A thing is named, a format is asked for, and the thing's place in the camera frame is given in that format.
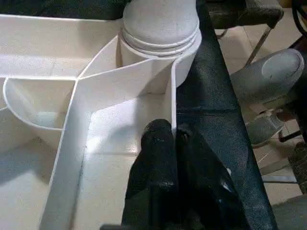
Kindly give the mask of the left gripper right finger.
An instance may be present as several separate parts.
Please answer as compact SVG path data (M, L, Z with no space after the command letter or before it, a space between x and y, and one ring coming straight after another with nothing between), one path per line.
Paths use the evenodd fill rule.
M228 170L202 134L177 128L177 168L181 213L188 230L248 230L242 201Z

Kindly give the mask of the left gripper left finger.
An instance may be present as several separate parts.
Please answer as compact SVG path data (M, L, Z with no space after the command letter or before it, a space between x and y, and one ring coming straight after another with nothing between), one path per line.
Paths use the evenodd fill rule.
M133 230L175 230L178 197L171 125L153 120L144 129L141 151L130 169L121 224Z

